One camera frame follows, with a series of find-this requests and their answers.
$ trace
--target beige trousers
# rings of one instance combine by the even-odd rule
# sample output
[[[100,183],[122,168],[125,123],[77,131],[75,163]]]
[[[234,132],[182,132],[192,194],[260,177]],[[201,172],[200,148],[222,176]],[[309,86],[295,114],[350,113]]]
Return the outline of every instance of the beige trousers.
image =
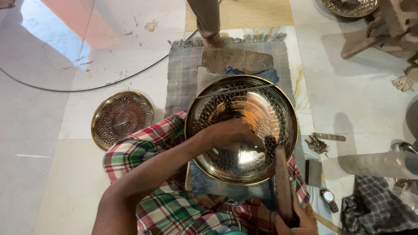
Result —
[[[197,17],[197,29],[204,39],[212,42],[220,38],[218,0],[187,0]]]

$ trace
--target bare foot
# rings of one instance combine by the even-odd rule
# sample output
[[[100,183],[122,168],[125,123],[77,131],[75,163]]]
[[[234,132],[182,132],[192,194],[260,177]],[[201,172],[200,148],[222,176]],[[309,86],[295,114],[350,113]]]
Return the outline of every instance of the bare foot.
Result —
[[[202,38],[203,44],[207,47],[217,47],[217,48],[223,48],[224,44],[222,43],[221,39],[215,39],[215,40],[209,40],[207,41],[205,38]]]

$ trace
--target hand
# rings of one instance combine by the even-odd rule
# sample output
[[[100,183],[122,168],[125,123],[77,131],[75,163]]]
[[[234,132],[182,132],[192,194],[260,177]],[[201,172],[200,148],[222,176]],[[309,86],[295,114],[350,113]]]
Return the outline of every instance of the hand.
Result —
[[[293,210],[299,216],[299,227],[289,228],[282,220],[280,215],[276,212],[273,215],[273,221],[276,226],[278,235],[315,235],[318,231],[318,226],[312,220],[299,203],[298,195],[291,186],[293,198]]]
[[[205,149],[229,148],[237,150],[244,143],[244,146],[263,148],[263,141],[256,136],[247,122],[240,118],[233,118],[217,124],[213,124],[201,132],[201,139],[205,140]]]

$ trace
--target wristwatch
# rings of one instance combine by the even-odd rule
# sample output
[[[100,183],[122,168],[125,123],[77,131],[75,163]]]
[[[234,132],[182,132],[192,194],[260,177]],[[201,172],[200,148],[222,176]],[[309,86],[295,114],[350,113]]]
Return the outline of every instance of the wristwatch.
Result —
[[[337,206],[337,203],[335,203],[334,201],[334,194],[331,191],[325,189],[321,191],[321,196],[325,199],[332,213],[337,213],[338,206]]]

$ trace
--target watch face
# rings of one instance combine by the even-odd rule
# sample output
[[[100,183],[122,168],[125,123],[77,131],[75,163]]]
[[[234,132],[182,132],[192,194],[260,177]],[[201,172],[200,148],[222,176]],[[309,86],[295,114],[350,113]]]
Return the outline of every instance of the watch face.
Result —
[[[332,200],[334,200],[334,195],[330,191],[325,191],[324,198],[325,200],[331,202]]]

